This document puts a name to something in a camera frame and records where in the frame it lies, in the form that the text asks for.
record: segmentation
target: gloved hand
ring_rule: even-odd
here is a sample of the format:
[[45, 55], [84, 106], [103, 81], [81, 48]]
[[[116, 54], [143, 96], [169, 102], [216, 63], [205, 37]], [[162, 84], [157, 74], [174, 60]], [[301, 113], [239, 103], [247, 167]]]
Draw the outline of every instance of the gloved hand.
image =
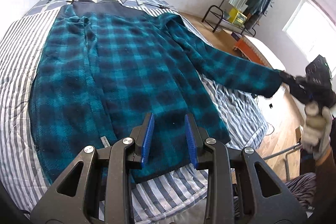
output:
[[315, 160], [319, 160], [330, 148], [329, 135], [333, 118], [327, 107], [322, 109], [322, 115], [320, 115], [316, 102], [307, 104], [304, 111], [307, 118], [303, 126], [301, 144], [308, 153], [313, 153]]

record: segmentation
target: white fabric tag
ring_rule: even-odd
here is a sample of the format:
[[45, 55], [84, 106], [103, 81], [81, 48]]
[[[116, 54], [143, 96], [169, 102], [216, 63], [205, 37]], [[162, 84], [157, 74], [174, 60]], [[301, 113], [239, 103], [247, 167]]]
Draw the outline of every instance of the white fabric tag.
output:
[[101, 139], [101, 142], [103, 143], [104, 147], [111, 146], [110, 143], [109, 143], [109, 141], [107, 140], [106, 136], [102, 136], [100, 139]]

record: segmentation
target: teal plaid jacket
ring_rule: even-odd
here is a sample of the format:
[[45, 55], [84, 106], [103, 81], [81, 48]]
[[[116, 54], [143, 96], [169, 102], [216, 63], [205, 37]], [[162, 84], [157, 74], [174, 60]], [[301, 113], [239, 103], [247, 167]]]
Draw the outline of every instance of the teal plaid jacket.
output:
[[224, 122], [199, 73], [222, 85], [272, 96], [277, 71], [205, 44], [180, 16], [146, 13], [125, 18], [64, 8], [49, 32], [31, 90], [31, 134], [45, 175], [53, 182], [87, 145], [113, 145], [155, 116], [149, 159], [135, 182], [189, 163], [184, 115], [227, 143]]

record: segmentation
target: striped bedsheet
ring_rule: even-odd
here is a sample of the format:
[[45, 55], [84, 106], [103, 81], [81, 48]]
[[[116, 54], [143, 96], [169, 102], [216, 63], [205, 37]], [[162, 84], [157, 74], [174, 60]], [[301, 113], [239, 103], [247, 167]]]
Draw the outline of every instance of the striped bedsheet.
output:
[[[175, 13], [168, 9], [132, 8], [152, 16]], [[14, 22], [0, 42], [0, 179], [17, 206], [28, 211], [49, 186], [30, 135], [27, 107], [40, 53], [58, 11], [59, 8], [51, 9]], [[208, 43], [191, 23], [183, 20], [191, 32]], [[228, 126], [231, 142], [227, 146], [256, 148], [268, 126], [251, 95], [226, 89], [203, 75], [199, 77]], [[207, 171], [186, 165], [132, 190], [134, 219], [137, 223], [152, 223], [173, 216], [205, 198], [206, 191]]]

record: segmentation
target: metal bolt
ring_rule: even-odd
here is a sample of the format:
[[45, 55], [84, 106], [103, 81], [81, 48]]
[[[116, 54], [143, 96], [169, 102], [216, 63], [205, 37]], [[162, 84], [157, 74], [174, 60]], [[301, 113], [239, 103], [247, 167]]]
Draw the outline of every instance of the metal bolt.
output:
[[245, 147], [244, 151], [246, 154], [253, 154], [254, 153], [254, 149], [252, 147]]
[[85, 148], [84, 148], [84, 152], [88, 153], [88, 154], [93, 152], [94, 150], [95, 150], [95, 148], [92, 145], [85, 146]]
[[130, 138], [130, 137], [127, 137], [127, 138], [124, 138], [124, 139], [123, 139], [123, 143], [124, 143], [124, 144], [130, 144], [130, 143], [132, 143], [132, 142], [133, 142], [133, 139]]
[[205, 142], [206, 142], [207, 144], [215, 144], [215, 143], [216, 143], [216, 139], [214, 139], [214, 138], [207, 138], [207, 139], [205, 140]]

